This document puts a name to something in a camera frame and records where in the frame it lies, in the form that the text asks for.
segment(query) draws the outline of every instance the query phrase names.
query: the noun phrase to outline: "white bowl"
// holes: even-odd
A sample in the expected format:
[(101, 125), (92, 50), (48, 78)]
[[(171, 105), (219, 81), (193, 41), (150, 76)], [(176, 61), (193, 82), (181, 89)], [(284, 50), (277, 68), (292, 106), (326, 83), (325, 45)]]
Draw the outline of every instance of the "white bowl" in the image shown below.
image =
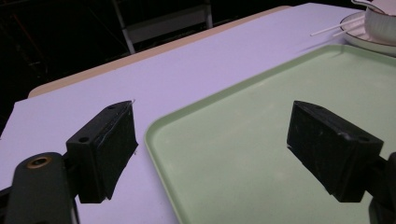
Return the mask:
[(396, 45), (396, 16), (390, 16), (367, 7), (364, 29), (372, 39)]

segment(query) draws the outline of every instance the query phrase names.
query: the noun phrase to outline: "plate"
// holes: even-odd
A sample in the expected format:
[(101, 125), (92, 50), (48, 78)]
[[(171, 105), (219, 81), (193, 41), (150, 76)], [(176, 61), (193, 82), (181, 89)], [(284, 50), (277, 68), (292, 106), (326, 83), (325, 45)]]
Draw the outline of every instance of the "plate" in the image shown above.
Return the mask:
[(145, 143), (179, 222), (370, 223), (370, 194), (337, 202), (287, 149), (290, 115), (294, 100), (322, 105), (382, 139), (388, 158), (395, 70), (396, 58), (329, 45), (154, 121)]
[[(362, 11), (362, 12), (357, 12), (357, 13), (351, 14), (351, 15), (343, 18), (341, 20), (341, 23), (351, 21), (358, 17), (364, 16), (364, 13), (365, 12)], [(380, 41), (377, 41), (377, 40), (373, 40), (368, 34), (366, 34), (366, 31), (364, 30), (364, 20), (358, 20), (358, 21), (354, 21), (352, 23), (343, 25), (343, 26), (341, 26), (341, 29), (343, 31), (345, 31), (348, 29), (352, 29), (353, 27), (357, 27), (357, 28), (353, 29), (351, 31), (348, 31), (345, 34), (345, 40), (347, 42), (349, 42), (350, 44), (352, 44), (356, 47), (359, 47), (359, 48), (388, 54), (393, 57), (396, 56), (396, 46), (386, 44), (386, 43), (381, 43)]]

